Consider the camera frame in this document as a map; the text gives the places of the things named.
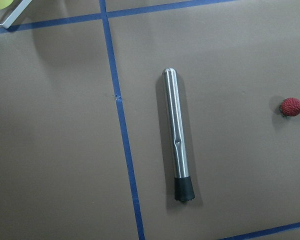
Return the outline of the steel muddler black tip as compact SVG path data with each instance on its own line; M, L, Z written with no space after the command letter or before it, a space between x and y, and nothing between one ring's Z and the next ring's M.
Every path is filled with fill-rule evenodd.
M177 71L165 68L162 77L173 152L174 199L184 203L192 201L195 192L187 159Z

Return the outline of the red strawberry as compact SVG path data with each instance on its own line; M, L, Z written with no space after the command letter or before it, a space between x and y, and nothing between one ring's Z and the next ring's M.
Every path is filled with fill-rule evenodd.
M294 97L284 99L279 111L284 117L296 117L300 114L300 100Z

